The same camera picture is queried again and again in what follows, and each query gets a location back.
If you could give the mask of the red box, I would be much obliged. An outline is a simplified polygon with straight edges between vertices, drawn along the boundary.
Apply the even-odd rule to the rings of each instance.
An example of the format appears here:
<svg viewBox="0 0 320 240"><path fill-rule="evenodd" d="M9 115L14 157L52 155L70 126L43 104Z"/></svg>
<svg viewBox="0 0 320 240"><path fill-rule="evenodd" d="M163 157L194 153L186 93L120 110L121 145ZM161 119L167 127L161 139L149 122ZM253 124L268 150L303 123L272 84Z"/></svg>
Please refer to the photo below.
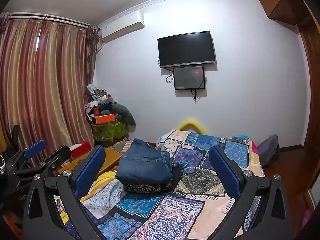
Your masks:
<svg viewBox="0 0 320 240"><path fill-rule="evenodd" d="M71 150L71 159L76 159L92 149L90 143L87 141L78 142L69 148Z"/></svg>

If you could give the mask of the white air conditioner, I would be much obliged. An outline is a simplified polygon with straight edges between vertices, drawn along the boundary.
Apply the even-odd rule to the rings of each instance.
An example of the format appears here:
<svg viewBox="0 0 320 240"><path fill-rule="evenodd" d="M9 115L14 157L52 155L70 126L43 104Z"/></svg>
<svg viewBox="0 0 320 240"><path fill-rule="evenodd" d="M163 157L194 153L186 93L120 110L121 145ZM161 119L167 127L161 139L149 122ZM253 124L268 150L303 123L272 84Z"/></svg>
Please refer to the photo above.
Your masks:
<svg viewBox="0 0 320 240"><path fill-rule="evenodd" d="M138 10L120 17L102 27L101 38L103 42L107 43L134 31L143 29L144 27L143 13Z"/></svg>

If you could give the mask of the small wall monitor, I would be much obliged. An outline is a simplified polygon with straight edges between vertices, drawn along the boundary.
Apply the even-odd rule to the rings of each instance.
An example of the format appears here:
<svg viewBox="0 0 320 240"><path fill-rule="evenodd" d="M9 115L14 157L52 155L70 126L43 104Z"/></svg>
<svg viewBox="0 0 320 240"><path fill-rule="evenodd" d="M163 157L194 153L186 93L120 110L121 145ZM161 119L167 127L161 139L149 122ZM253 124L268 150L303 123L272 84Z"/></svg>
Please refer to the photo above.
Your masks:
<svg viewBox="0 0 320 240"><path fill-rule="evenodd" d="M203 66L177 67L173 69L175 90L205 89Z"/></svg>

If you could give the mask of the blue denim jacket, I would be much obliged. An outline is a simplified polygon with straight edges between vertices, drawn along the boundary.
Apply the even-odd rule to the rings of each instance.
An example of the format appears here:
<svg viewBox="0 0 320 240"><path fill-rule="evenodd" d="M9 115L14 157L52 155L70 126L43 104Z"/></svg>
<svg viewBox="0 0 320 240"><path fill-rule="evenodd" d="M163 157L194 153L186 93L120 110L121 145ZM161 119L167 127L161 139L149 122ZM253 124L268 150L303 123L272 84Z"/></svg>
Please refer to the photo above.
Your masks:
<svg viewBox="0 0 320 240"><path fill-rule="evenodd" d="M116 179L135 185L168 183L172 180L172 157L136 138L119 161Z"/></svg>

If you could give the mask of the blue patchwork bed quilt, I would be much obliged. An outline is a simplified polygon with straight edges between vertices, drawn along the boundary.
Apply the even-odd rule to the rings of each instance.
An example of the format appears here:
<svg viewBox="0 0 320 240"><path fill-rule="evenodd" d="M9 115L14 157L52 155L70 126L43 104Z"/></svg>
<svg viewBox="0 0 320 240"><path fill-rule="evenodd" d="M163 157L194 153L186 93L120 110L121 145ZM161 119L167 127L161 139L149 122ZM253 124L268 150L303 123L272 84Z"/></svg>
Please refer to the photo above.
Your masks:
<svg viewBox="0 0 320 240"><path fill-rule="evenodd" d="M158 150L170 153L180 169L178 181L169 189L151 193L140 187L133 193L132 187L115 178L81 204L106 239L208 239L235 203L210 164L213 146L243 170L263 176L250 137L173 130L156 144Z"/></svg>

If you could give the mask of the purple backpack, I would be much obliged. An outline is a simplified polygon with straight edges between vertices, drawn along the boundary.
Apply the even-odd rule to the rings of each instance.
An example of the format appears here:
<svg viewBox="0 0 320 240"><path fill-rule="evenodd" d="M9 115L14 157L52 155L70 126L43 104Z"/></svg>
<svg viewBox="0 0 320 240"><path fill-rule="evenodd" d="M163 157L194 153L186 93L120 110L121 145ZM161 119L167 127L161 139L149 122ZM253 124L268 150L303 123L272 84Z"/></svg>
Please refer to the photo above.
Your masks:
<svg viewBox="0 0 320 240"><path fill-rule="evenodd" d="M279 142L276 134L268 137L258 146L260 165L267 165L279 153Z"/></svg>

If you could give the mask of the wooden bedside table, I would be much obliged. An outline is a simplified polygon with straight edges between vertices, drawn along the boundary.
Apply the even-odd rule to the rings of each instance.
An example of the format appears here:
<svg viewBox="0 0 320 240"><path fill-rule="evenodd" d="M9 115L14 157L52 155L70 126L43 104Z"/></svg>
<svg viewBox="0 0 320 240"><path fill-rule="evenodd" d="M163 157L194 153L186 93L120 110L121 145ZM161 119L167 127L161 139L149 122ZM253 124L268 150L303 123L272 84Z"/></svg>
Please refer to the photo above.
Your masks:
<svg viewBox="0 0 320 240"><path fill-rule="evenodd" d="M76 167L76 165L81 163L83 160L87 161L87 159L91 159L87 167L92 169L93 171L97 171L97 168L100 168L99 172L97 173L98 177L104 172L107 172L108 170L116 166L119 163L120 158L122 156L121 153L104 147L101 147L101 150L99 150L99 152L100 153L96 153L93 158L91 158L91 151L79 156L66 166L60 168L58 170L58 173L62 174L65 170L73 170Z"/></svg>

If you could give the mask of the wooden door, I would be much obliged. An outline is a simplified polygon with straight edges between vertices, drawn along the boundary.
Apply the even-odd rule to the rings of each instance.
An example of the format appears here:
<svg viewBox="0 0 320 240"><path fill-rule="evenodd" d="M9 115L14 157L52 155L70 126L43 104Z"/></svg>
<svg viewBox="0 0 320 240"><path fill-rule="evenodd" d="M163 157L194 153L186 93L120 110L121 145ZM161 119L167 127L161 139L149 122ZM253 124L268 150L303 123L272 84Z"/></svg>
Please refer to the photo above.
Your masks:
<svg viewBox="0 0 320 240"><path fill-rule="evenodd" d="M308 15L298 24L309 68L310 111L304 149L313 161L313 172L305 197L319 205L319 0L302 0Z"/></svg>

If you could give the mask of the grey stuffed pillow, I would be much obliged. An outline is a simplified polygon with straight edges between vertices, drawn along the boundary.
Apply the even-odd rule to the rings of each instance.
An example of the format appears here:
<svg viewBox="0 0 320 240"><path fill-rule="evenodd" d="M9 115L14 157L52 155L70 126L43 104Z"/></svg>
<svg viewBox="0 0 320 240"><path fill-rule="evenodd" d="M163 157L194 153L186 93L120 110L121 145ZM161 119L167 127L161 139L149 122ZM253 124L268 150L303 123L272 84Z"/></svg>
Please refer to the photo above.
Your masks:
<svg viewBox="0 0 320 240"><path fill-rule="evenodd" d="M130 133L136 130L136 121L127 107L119 103L114 103L111 110L112 113L122 116L122 119L128 124Z"/></svg>

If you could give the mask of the yellow pillow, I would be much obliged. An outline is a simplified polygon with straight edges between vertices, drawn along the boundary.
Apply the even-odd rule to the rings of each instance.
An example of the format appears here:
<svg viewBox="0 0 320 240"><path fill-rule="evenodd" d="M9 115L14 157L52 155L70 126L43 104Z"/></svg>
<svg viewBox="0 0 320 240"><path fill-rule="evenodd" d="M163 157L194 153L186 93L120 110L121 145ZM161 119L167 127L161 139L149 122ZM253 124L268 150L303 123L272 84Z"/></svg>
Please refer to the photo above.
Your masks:
<svg viewBox="0 0 320 240"><path fill-rule="evenodd" d="M180 131L186 131L189 128L199 134L202 134L202 135L207 134L206 130L194 119L188 119L188 120L184 121L176 129L180 130Z"/></svg>

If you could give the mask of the striped pink curtain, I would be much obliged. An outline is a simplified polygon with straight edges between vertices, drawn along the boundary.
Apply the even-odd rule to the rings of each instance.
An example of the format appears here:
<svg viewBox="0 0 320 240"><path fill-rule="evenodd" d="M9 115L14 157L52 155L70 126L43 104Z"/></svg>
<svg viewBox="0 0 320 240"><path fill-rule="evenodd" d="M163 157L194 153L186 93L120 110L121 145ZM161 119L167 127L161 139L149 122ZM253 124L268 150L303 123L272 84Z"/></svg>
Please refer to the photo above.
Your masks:
<svg viewBox="0 0 320 240"><path fill-rule="evenodd" d="M60 146L93 144L85 104L98 39L93 26L1 15L1 130L8 140L18 125L21 148L46 142L33 165Z"/></svg>

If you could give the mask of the wall mounted black television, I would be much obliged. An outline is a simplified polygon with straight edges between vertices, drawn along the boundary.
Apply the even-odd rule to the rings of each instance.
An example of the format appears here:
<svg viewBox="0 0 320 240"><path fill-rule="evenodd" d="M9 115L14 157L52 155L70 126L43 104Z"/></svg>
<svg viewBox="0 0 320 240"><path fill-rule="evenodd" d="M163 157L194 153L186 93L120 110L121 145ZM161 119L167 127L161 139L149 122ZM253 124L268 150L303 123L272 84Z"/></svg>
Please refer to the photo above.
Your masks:
<svg viewBox="0 0 320 240"><path fill-rule="evenodd" d="M159 65L162 68L216 62L213 40L209 31L159 38Z"/></svg>

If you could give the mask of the orange box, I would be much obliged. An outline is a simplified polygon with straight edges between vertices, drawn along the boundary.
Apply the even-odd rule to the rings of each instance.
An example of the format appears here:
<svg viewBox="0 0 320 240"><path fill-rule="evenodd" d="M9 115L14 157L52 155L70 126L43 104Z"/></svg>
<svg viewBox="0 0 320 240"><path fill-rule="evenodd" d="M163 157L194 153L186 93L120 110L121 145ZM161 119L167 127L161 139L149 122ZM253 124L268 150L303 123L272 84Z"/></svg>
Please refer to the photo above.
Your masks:
<svg viewBox="0 0 320 240"><path fill-rule="evenodd" d="M95 125L105 124L108 122L113 122L116 120L116 116L114 114L108 114L108 115L100 115L100 116L93 116L92 122Z"/></svg>

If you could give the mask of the wooden wall cabinet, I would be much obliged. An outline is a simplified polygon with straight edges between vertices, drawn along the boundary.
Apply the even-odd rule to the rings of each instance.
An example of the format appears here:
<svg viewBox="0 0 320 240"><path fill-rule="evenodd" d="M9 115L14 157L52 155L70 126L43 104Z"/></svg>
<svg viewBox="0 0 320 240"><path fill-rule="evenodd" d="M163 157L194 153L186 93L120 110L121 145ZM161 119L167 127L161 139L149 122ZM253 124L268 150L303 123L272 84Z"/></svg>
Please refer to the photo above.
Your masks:
<svg viewBox="0 0 320 240"><path fill-rule="evenodd" d="M302 0L259 0L268 18L290 25L298 24L305 17Z"/></svg>

